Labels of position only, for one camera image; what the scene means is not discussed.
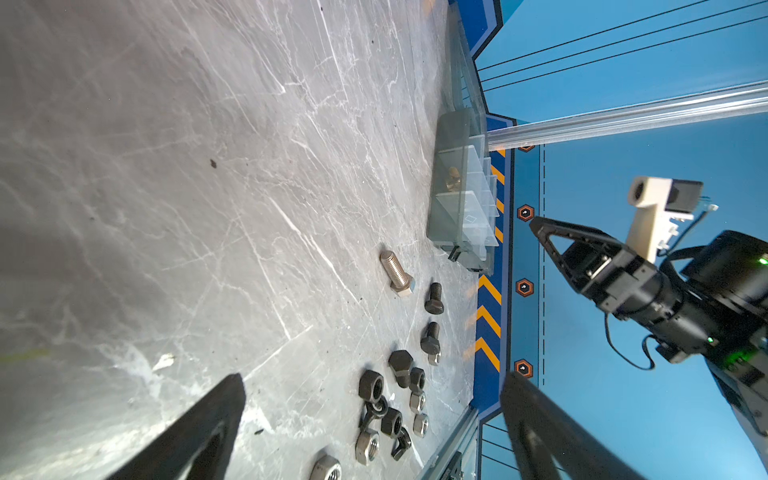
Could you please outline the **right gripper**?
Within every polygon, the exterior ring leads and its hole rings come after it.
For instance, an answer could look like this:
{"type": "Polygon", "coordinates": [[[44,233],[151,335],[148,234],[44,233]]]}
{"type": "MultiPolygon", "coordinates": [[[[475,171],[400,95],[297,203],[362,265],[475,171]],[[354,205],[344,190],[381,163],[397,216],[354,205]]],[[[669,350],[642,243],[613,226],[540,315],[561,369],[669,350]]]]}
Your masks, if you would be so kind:
{"type": "Polygon", "coordinates": [[[530,229],[574,291],[606,316],[645,328],[668,362],[726,351],[727,312],[681,278],[593,227],[537,216],[530,229]]]}

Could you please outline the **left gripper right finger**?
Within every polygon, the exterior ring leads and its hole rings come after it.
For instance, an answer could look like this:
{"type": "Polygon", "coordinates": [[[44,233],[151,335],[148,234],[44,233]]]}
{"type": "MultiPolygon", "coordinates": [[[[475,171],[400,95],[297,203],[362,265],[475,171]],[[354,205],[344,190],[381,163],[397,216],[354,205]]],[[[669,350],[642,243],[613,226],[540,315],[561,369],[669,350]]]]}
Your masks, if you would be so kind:
{"type": "Polygon", "coordinates": [[[523,479],[643,479],[521,374],[506,376],[500,406],[523,479]]]}

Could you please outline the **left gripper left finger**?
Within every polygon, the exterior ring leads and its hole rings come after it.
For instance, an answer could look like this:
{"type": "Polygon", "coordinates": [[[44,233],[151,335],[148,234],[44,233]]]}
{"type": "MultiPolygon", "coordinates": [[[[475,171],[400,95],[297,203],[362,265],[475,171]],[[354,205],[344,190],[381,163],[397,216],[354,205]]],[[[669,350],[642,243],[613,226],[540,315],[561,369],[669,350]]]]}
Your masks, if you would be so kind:
{"type": "Polygon", "coordinates": [[[111,479],[222,479],[244,411],[242,376],[226,376],[111,479]]]}

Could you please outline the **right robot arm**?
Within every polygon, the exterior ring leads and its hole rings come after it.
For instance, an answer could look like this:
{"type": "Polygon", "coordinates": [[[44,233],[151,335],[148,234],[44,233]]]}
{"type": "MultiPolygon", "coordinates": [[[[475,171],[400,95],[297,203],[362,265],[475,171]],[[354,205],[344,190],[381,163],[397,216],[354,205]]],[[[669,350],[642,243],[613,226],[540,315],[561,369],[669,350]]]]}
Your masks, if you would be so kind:
{"type": "Polygon", "coordinates": [[[571,288],[633,320],[670,363],[705,358],[727,402],[767,434],[767,244],[733,230],[654,265],[605,232],[544,217],[530,229],[571,288]]]}

